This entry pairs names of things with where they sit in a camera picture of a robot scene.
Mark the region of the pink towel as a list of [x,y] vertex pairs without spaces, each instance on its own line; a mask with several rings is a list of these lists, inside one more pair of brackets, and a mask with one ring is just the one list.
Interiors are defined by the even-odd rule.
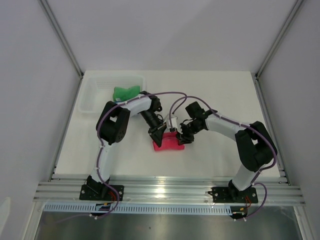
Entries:
[[173,150],[173,151],[181,151],[185,149],[185,146],[179,145],[179,141],[176,137],[177,132],[166,132],[162,136],[162,142],[161,146],[159,147],[155,141],[152,142],[153,149],[155,152],[160,151],[167,151],[167,150]]

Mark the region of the green towel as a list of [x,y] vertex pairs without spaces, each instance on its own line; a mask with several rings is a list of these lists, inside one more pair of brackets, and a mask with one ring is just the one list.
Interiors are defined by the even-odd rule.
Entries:
[[135,85],[129,88],[115,87],[113,89],[112,99],[114,102],[124,102],[140,94],[140,86]]

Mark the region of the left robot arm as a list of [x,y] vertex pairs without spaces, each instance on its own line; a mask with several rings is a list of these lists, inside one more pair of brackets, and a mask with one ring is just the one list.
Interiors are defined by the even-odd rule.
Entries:
[[110,150],[126,135],[131,117],[141,115],[149,126],[148,134],[157,147],[162,146],[165,122],[156,112],[162,111],[160,99],[149,92],[142,91],[138,96],[124,102],[108,101],[96,124],[97,137],[101,146],[96,166],[86,180],[86,186],[97,200],[108,196],[107,184],[110,180],[112,157]]

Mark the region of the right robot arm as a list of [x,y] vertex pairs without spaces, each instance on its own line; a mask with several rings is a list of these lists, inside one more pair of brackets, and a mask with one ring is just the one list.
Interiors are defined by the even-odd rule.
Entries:
[[228,183],[228,196],[234,202],[246,197],[247,191],[277,157],[277,149],[265,125],[260,121],[251,124],[240,123],[223,116],[218,111],[205,111],[198,102],[185,108],[191,121],[181,123],[181,132],[176,134],[179,145],[191,144],[194,135],[202,130],[219,133],[235,141],[241,166],[235,177]]

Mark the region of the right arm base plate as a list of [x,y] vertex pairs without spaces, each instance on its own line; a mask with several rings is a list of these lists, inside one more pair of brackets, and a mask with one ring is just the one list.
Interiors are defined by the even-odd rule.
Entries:
[[254,187],[239,191],[237,188],[216,186],[207,192],[214,203],[245,204],[258,203],[257,191]]

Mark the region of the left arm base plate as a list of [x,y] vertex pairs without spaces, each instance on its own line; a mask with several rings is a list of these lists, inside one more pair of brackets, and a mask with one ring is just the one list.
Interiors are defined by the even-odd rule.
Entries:
[[79,199],[81,201],[105,201],[105,202],[115,202],[123,200],[124,196],[124,186],[123,185],[111,185],[119,194],[119,198],[114,190],[111,190],[109,187],[103,185],[94,189],[89,185],[82,185]]

